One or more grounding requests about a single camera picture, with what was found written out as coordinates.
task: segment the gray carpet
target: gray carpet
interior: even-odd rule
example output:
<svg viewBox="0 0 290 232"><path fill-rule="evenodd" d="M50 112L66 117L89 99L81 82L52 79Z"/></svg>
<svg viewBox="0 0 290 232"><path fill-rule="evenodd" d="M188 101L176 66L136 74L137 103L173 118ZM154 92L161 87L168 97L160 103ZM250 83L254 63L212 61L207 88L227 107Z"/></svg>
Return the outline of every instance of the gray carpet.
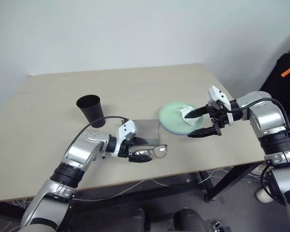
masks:
<svg viewBox="0 0 290 232"><path fill-rule="evenodd" d="M213 176L223 176L224 172L215 172ZM246 177L251 181L242 180L228 191L221 194L215 201L206 203L203 200L204 190L195 190L154 200L133 202L123 205L94 210L73 215L69 229L71 232L117 232L122 221L131 211L142 208L148 212L152 220L152 232L172 231L173 213L183 207L196 210L210 228L214 220L219 220L223 226L229 226L232 232L289 232L285 208L275 202L263 204L258 202L254 194L261 188L258 181ZM174 177L157 179L166 185L182 185L187 179L198 181L195 174L185 174ZM212 177L213 184L220 178ZM103 189L80 192L77 197L96 199L117 194L133 184L114 186ZM159 188L157 184L146 181L129 192L139 192L147 189ZM8 221L0 219L0 231ZM12 223L4 232L17 226Z"/></svg>

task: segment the white tissue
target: white tissue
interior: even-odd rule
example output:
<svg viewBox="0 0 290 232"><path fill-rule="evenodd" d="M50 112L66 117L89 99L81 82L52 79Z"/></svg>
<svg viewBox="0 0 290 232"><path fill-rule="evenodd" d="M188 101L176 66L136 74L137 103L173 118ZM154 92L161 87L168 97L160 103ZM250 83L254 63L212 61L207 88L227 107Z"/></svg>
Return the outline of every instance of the white tissue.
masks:
<svg viewBox="0 0 290 232"><path fill-rule="evenodd" d="M182 112L183 120L191 126L193 126L199 119L199 117L185 118L186 114L188 114L192 110L195 110L195 108L193 108L191 106L184 106L183 109L180 110L180 112Z"/></svg>

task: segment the black cable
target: black cable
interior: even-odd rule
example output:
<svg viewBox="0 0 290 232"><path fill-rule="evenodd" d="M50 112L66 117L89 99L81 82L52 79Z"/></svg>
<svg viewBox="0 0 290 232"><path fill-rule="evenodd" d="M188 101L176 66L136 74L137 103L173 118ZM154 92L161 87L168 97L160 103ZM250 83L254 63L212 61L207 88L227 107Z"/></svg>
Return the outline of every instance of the black cable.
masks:
<svg viewBox="0 0 290 232"><path fill-rule="evenodd" d="M251 106L253 106L253 105L257 104L257 103L259 103L259 102L262 102L262 101L263 102L264 101L271 101L271 102L273 102L275 105L277 105L279 107L279 109L281 110L282 115L283 115L283 117L285 119L286 127L289 130L289 132L290 132L290 123L289 123L288 115L287 115L284 107L282 106L282 104L279 101L277 101L276 99L274 99L274 98L262 98L262 99L254 101L254 102L252 102L252 103L250 103L250 104L248 104L248 105L246 105L246 106L244 106L242 108L239 108L239 109L236 109L236 110L227 110L226 112L227 113L232 113L232 114L233 113L238 113L238 112L241 112L241 111L243 111L243 110L245 110L245 109L247 109L247 108L249 108L249 107L251 107Z"/></svg>
<svg viewBox="0 0 290 232"><path fill-rule="evenodd" d="M83 133L83 131L86 130L89 126L91 126L91 124L93 124L93 123L95 123L95 122L97 122L97 121L99 121L99 120L107 119L107 118L121 118L121 119L123 119L125 122L129 120L129 119L127 119L126 117L122 117L122 116L106 116L106 117L100 117L100 118L98 118L98 119L96 119L96 120L94 120L94 121L88 123L86 126L84 126L84 127L81 129L81 131L76 135L76 137L72 140L72 142L69 144L68 149L69 149L70 146L71 146L71 145L76 141L76 139L77 139L77 138L78 138L78 137Z"/></svg>
<svg viewBox="0 0 290 232"><path fill-rule="evenodd" d="M263 171L261 173L260 181L261 181L262 188L267 193L267 195L269 195L274 201L276 201L277 203L279 203L281 205L285 205L281 201L279 201L278 199L276 199L275 197L273 197L273 195L267 190L266 186L264 185L264 182L263 182L264 175L265 175L266 171L269 169L269 167L270 167L270 165L267 164L266 167L263 169Z"/></svg>

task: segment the green plate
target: green plate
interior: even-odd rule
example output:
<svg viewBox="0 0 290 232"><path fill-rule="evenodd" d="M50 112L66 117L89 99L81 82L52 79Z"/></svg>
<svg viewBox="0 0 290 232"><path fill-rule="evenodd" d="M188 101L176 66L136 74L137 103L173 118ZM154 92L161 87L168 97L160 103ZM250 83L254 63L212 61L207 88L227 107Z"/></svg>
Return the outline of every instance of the green plate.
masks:
<svg viewBox="0 0 290 232"><path fill-rule="evenodd" d="M199 117L197 122L191 126L185 122L180 112L184 106L191 106L193 109L197 109L195 105L184 101L176 101L165 105L159 113L160 124L169 132L180 135L187 135L190 132L199 129L203 124L203 116Z"/></svg>

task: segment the black plastic cup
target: black plastic cup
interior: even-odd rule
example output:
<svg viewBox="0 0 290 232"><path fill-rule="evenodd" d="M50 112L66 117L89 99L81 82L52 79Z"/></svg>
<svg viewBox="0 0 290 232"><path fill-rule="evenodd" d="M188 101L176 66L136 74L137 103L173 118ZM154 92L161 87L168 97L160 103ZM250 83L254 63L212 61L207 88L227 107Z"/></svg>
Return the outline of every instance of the black plastic cup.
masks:
<svg viewBox="0 0 290 232"><path fill-rule="evenodd" d="M86 95L77 100L76 105L83 112L88 122L91 123L101 117L104 117L100 98L97 95ZM91 123L92 127L99 128L104 126L105 119Z"/></svg>

